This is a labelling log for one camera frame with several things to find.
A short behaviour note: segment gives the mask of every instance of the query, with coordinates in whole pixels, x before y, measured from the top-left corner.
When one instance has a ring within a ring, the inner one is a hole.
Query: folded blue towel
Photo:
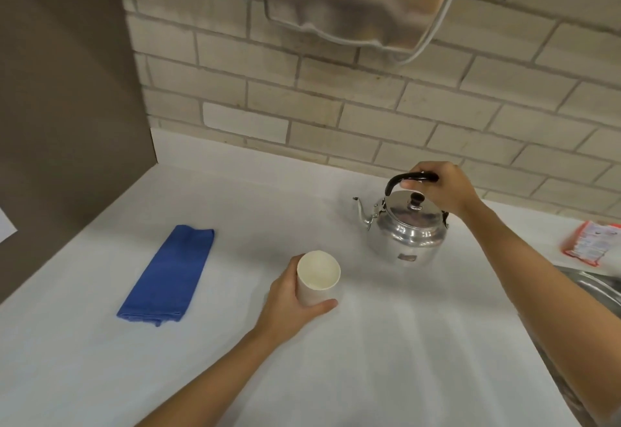
[[[159,326],[186,313],[213,244],[213,230],[178,225],[142,273],[117,316]]]

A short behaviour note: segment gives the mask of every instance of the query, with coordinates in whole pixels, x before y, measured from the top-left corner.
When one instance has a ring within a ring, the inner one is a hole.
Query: metal teapot
[[[440,210],[420,192],[392,189],[403,180],[437,182],[433,172],[408,172],[388,180],[384,198],[365,214],[358,197],[358,216],[366,229],[369,247],[389,262],[406,267],[430,263],[446,237],[448,212]]]

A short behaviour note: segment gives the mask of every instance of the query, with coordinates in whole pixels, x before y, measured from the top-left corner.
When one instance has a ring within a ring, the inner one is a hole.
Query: white paper
[[[0,208],[0,243],[12,235],[17,229]]]

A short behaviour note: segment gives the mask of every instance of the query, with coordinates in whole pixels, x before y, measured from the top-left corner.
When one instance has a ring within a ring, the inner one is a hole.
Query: red and white package
[[[585,221],[561,245],[561,250],[569,257],[580,259],[592,267],[599,267],[599,259],[621,241],[620,237],[621,225]]]

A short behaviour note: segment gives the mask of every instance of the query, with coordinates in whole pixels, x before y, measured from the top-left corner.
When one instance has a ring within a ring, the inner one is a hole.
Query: kettle handle
[[[384,190],[385,196],[390,196],[392,189],[395,185],[401,183],[403,180],[416,180],[418,182],[437,182],[440,180],[438,174],[435,172],[406,172],[405,174],[399,174],[388,180],[386,189]]]

